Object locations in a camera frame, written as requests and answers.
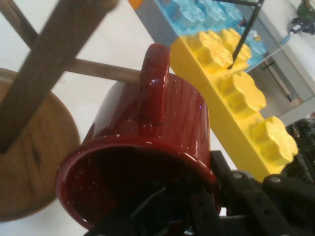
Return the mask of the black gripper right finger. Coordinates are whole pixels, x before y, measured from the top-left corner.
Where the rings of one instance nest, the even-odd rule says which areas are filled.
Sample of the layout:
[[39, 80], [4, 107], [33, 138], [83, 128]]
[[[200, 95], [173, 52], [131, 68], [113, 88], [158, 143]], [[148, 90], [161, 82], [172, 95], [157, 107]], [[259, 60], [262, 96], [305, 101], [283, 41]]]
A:
[[231, 170], [221, 151], [210, 153], [211, 170], [219, 185], [219, 200], [227, 215], [242, 216], [253, 236], [313, 236], [315, 187], [280, 174], [262, 181]]

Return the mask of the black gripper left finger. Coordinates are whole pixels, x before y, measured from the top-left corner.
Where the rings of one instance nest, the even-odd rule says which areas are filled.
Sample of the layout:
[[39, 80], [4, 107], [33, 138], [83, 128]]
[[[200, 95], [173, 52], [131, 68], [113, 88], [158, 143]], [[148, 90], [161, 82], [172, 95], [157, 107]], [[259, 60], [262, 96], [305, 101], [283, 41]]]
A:
[[93, 227], [94, 236], [201, 236], [222, 234], [214, 198], [204, 182], [152, 183]]

